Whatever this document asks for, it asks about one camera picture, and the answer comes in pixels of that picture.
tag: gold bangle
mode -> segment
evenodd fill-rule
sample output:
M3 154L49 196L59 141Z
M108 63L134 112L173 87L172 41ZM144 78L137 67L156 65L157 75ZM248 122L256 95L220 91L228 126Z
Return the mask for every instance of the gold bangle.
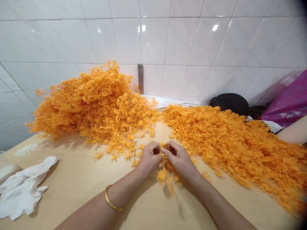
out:
M107 195L106 191L108 190L108 188L109 188L110 186L111 186L111 185L107 186L107 187L106 187L106 190L105 190L106 202L107 202L108 205L109 205L111 208L113 208L114 210L116 210L116 211L121 211L121 210L123 210L124 208L117 208L117 207L115 207L115 206L111 203L111 201L109 200L109 198L108 198L108 195Z

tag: tiled wall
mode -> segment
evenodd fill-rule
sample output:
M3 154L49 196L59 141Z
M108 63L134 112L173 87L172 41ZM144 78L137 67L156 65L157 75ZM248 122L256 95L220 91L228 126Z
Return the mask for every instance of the tiled wall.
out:
M208 102L238 93L274 99L307 67L295 0L1 0L0 150L29 136L23 122L48 88L115 59L144 93Z

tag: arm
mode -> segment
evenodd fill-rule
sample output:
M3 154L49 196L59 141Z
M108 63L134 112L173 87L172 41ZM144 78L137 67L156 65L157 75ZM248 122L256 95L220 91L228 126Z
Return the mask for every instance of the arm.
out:
M161 149L176 170L187 180L200 202L211 214L219 230L257 230L197 170L184 147L173 141Z
M126 206L135 190L162 160L159 152L160 145L157 142L145 146L137 167L108 188L108 198L115 207ZM64 220L56 230L111 229L120 214L120 211L107 204L103 191Z

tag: purple plastic bag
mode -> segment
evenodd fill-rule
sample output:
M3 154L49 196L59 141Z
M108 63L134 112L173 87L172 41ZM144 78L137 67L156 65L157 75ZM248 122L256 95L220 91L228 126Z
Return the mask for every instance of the purple plastic bag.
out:
M270 104L262 120L288 127L307 114L307 70Z

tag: forearm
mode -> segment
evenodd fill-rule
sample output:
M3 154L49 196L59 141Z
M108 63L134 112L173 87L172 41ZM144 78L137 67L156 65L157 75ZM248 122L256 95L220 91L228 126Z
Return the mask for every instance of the forearm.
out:
M107 191L107 195L111 203L118 208L126 206L135 190L147 176L147 173L134 169L126 176L121 178ZM64 220L64 222L62 222L56 228L56 230L111 229L120 213L120 211L115 211L107 204L105 199L105 191L103 191Z
M256 230L200 173L190 183L219 230Z

